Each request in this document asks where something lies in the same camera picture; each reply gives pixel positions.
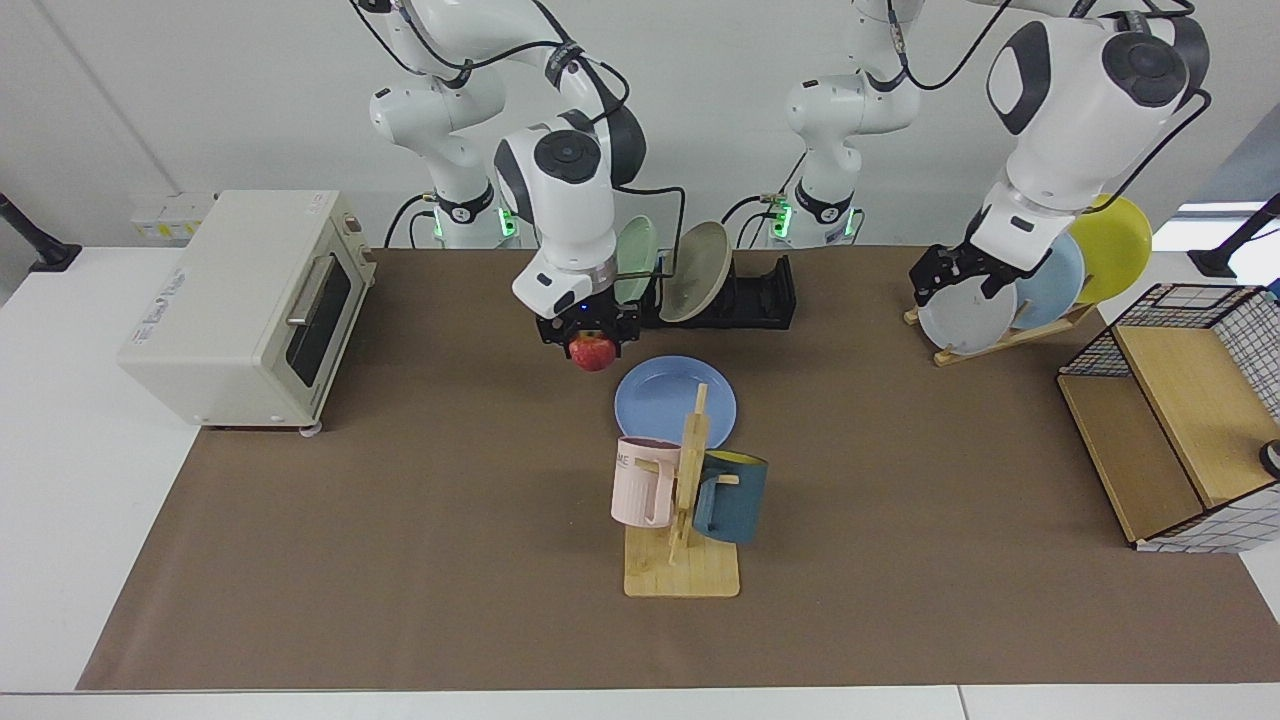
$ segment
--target pink mug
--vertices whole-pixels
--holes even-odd
[[[618,441],[613,468],[613,519],[636,528],[671,525],[680,446],[653,438]]]

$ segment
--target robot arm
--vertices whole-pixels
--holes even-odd
[[[924,0],[893,4],[905,37]],[[800,179],[788,188],[774,236],[792,247],[820,247],[849,237],[849,217],[863,156],[854,136],[883,135],[911,124],[920,113],[920,90],[901,82],[899,47],[884,0],[854,0],[846,40],[851,74],[806,81],[787,96],[787,123],[808,150]]]
[[[1164,132],[1208,69],[1189,17],[1052,18],[1001,50],[988,97],[1018,146],[955,249],[934,246],[911,270],[916,304],[975,275],[987,297],[1030,277],[1053,240],[1103,186]]]
[[[374,122],[434,160],[442,208],[443,183],[454,179],[465,187],[460,197],[494,200],[474,150],[449,135],[502,111],[500,85],[484,68],[507,59],[531,65],[568,101],[568,111],[504,137],[494,156],[503,200],[535,228],[540,245],[512,291],[540,318],[545,342],[567,352],[579,331],[599,331],[621,355],[622,342],[639,337],[639,320],[612,299],[613,188],[639,174],[646,146],[635,115],[604,81],[612,69],[590,58],[539,0],[383,4],[394,10],[388,29],[397,49],[430,77],[376,96]],[[462,209],[474,217],[480,208]]]
[[[492,69],[460,78],[419,40],[410,5],[361,0],[375,13],[383,37],[416,77],[374,94],[369,115],[388,141],[412,150],[426,163],[435,183],[436,237],[449,249],[494,249],[516,234],[516,223],[497,201],[485,172],[486,160],[457,131],[480,124],[506,106],[506,88]]]

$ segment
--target wooden mug tree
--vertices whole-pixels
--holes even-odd
[[[694,532],[694,505],[709,434],[707,386],[699,384],[694,411],[685,419],[671,527],[626,529],[627,597],[735,597],[740,592],[737,546]],[[657,466],[649,469],[657,471]],[[735,479],[724,477],[716,482]]]

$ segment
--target apple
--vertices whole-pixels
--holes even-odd
[[[617,360],[613,341],[598,332],[580,332],[568,343],[568,354],[573,364],[588,373],[599,373]]]

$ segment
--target table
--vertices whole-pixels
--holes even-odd
[[[132,565],[160,502],[195,437],[195,429],[119,372],[113,361],[119,338],[136,320],[154,288],[172,269],[172,250],[87,250],[72,272],[28,279],[0,309],[0,406],[19,407],[0,436],[0,688],[6,692],[65,693],[79,675],[97,632]],[[1170,281],[1188,269],[1170,258]],[[1152,270],[1166,268],[1157,260]],[[90,478],[109,482],[90,483]],[[20,548],[13,552],[9,548]],[[1280,606],[1280,553],[1266,548],[1248,559],[1272,607]],[[1107,702],[1129,706],[1130,717],[1193,716],[1174,710],[1210,703],[1220,715],[1248,716],[1275,706],[1280,687],[1188,687],[1178,691],[1128,688],[964,688],[970,717],[992,720],[1019,707],[1052,701],[1070,708]],[[632,693],[660,707],[717,691]],[[777,716],[774,698],[800,715],[859,717],[960,717],[955,688],[841,691],[740,691],[742,716]],[[591,701],[584,698],[595,698]],[[442,715],[502,716],[508,702],[552,714],[608,702],[612,693],[285,693],[236,696],[3,697],[0,717],[22,716],[349,716],[351,708],[379,708],[408,716],[415,708]]]

